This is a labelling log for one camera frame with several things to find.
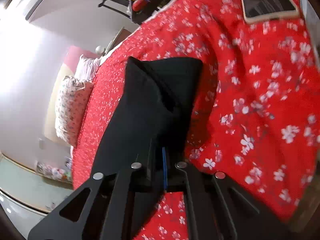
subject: bed sheet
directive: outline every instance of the bed sheet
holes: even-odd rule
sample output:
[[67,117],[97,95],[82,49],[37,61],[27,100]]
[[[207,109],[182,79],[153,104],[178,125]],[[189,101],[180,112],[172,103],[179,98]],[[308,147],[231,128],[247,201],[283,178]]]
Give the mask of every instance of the bed sheet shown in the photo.
[[[90,175],[129,56],[204,62],[186,158],[227,173],[286,221],[312,181],[320,142],[320,80],[304,19],[247,25],[241,0],[175,0],[142,24],[96,73],[73,152],[75,188]],[[137,238],[187,239],[182,193],[165,194]]]

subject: wall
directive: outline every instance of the wall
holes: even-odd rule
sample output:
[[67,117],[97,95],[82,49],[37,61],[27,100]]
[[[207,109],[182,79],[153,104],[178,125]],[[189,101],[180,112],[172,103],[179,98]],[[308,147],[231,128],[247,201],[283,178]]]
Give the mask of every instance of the wall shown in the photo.
[[101,0],[44,0],[28,23],[21,15],[28,1],[13,0],[0,20],[0,150],[30,168],[37,160],[62,167],[69,149],[46,139],[43,128],[69,46],[94,51],[121,27],[136,25],[97,8]]

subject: black cloth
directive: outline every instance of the black cloth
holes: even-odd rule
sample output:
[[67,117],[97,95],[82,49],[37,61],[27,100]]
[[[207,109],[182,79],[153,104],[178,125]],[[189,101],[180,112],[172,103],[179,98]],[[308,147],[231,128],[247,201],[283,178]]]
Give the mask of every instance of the black cloth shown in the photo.
[[129,57],[124,93],[108,124],[93,163],[93,175],[117,173],[139,161],[146,166],[155,156],[153,191],[136,193],[131,236],[150,217],[163,192],[162,155],[167,147],[171,160],[182,160],[186,134],[202,62],[194,58],[139,61]]

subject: pillowcase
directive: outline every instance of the pillowcase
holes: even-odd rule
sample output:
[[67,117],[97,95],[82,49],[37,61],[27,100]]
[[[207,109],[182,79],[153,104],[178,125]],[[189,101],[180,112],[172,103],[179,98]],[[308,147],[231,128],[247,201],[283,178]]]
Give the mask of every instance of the pillowcase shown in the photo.
[[80,80],[89,80],[93,79],[93,76],[100,65],[100,59],[86,58],[84,55],[80,56],[80,60],[77,66],[75,73],[75,78]]
[[61,82],[55,106],[57,136],[76,146],[84,111],[87,107],[93,83],[66,76]]

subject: red floral blanket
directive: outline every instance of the red floral blanket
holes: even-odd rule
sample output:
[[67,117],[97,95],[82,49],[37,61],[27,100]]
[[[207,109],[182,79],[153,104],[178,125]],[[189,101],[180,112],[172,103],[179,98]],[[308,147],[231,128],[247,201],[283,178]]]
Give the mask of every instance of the red floral blanket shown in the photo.
[[[186,158],[201,171],[224,171],[288,219],[313,178],[320,142],[320,79],[311,48],[302,18],[247,25],[241,0],[176,0],[98,69],[73,153],[74,187],[89,177],[123,93],[127,58],[194,57],[204,69]],[[181,193],[164,195],[142,237],[188,238]]]

